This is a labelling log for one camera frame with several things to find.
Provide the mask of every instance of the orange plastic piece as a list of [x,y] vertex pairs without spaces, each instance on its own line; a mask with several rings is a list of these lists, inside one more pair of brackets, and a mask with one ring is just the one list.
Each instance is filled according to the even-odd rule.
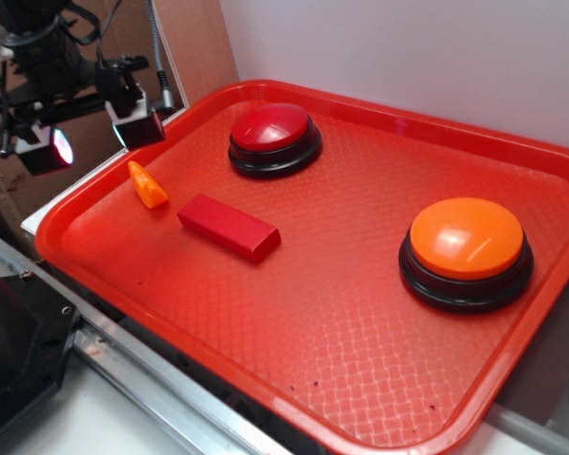
[[139,199],[148,209],[153,209],[169,200],[167,193],[151,175],[136,161],[129,161],[129,173]]
[[486,199],[458,197],[427,207],[411,226],[417,260],[455,280],[494,277],[521,254],[523,227],[508,209]]

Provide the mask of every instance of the red button top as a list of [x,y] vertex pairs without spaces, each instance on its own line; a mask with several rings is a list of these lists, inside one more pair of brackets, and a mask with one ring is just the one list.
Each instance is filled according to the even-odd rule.
[[288,103],[258,107],[239,117],[231,127],[235,144],[250,152],[272,152],[300,140],[309,127],[305,110]]

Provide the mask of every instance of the metal rail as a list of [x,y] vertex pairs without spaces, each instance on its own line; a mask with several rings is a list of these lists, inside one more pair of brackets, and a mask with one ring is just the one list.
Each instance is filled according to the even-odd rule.
[[82,327],[75,352],[193,455],[291,455],[205,391],[167,360],[118,326],[0,239],[0,274],[33,273],[74,304]]

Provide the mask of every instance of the white wall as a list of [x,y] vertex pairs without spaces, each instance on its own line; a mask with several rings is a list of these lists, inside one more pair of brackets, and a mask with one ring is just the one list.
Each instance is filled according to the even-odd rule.
[[569,0],[221,0],[241,80],[569,147]]

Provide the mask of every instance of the tray rim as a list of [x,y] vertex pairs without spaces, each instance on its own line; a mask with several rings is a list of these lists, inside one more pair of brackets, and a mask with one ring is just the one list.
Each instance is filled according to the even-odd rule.
[[[508,133],[495,132],[452,120],[400,110],[369,101],[355,100],[341,95],[299,87],[298,85],[285,82],[267,80],[238,82],[217,90],[167,124],[165,127],[167,139],[164,142],[124,154],[107,169],[91,178],[60,201],[49,211],[38,228],[35,242],[39,253],[44,259],[60,268],[72,278],[76,277],[77,281],[88,285],[102,297],[106,298],[104,294],[107,292],[109,294],[107,296],[109,297],[108,300],[117,299],[125,302],[133,310],[128,316],[139,320],[139,317],[145,315],[146,312],[142,311],[138,303],[128,298],[118,289],[103,288],[97,290],[97,287],[103,287],[101,286],[101,279],[87,272],[83,267],[70,263],[66,257],[63,257],[59,249],[59,236],[54,235],[54,233],[63,232],[71,221],[91,208],[94,203],[102,198],[107,190],[114,189],[128,179],[125,163],[129,159],[134,158],[141,165],[145,165],[158,157],[163,151],[168,151],[178,140],[195,130],[224,107],[248,100],[285,101],[286,94],[290,94],[291,91],[296,92],[298,99],[301,97],[307,102],[311,102],[316,98],[321,101],[329,101],[330,109],[326,114],[334,118],[341,118],[365,126],[375,126],[386,131],[388,130],[384,128],[384,124],[377,122],[375,117],[383,118],[383,116],[386,116],[394,121],[406,121],[407,124],[403,126],[407,130],[405,132],[407,134],[402,134],[402,136],[437,143],[438,145],[451,147],[464,153],[489,157],[524,168],[553,174],[569,182],[568,148]],[[358,112],[362,112],[365,115],[359,117]],[[371,120],[370,124],[366,122],[367,118]],[[441,137],[439,137],[441,141],[428,140],[428,137],[435,132],[441,134]],[[480,151],[464,150],[469,145],[469,139],[474,144],[474,147],[478,144]],[[510,159],[504,160],[502,154],[512,150],[514,155],[508,155],[506,158]],[[543,161],[547,163],[559,163],[558,172],[552,172],[551,167],[549,167],[551,164],[548,165],[543,161],[537,162],[535,160],[535,152],[541,153],[544,158]],[[229,382],[236,384],[236,387],[244,388],[251,386],[254,393],[250,393],[249,396],[259,400],[264,406],[266,403],[271,403],[271,410],[280,417],[289,421],[289,423],[300,430],[311,434],[321,444],[338,453],[363,455],[440,453],[461,443],[479,425],[483,415],[495,399],[499,388],[504,384],[505,379],[513,370],[568,281],[569,241],[561,250],[559,258],[552,265],[547,279],[535,291],[533,301],[538,300],[541,304],[527,305],[523,312],[520,313],[514,329],[501,340],[500,349],[491,355],[483,369],[483,373],[475,380],[472,387],[467,390],[466,396],[459,403],[458,408],[445,425],[434,433],[431,438],[409,446],[389,448],[366,445],[355,440],[342,430],[334,428],[332,424],[326,422],[310,409],[297,406],[292,400],[287,400],[286,397],[280,397],[280,391],[261,379],[257,383],[256,378],[252,377],[252,372],[246,370],[242,372],[241,369],[235,368],[231,360],[213,348],[206,346],[204,342],[194,338],[192,335],[184,333],[183,335],[185,335],[184,338],[187,340],[187,343],[182,344],[195,342],[196,351],[198,352],[194,353],[193,358],[198,359],[208,356],[223,362],[218,375],[227,377]],[[156,318],[148,320],[147,316],[141,318],[141,320],[144,320],[143,325],[148,329],[164,334],[167,341],[174,339],[175,336],[177,339],[182,338],[180,332],[175,333],[174,328],[164,321]]]

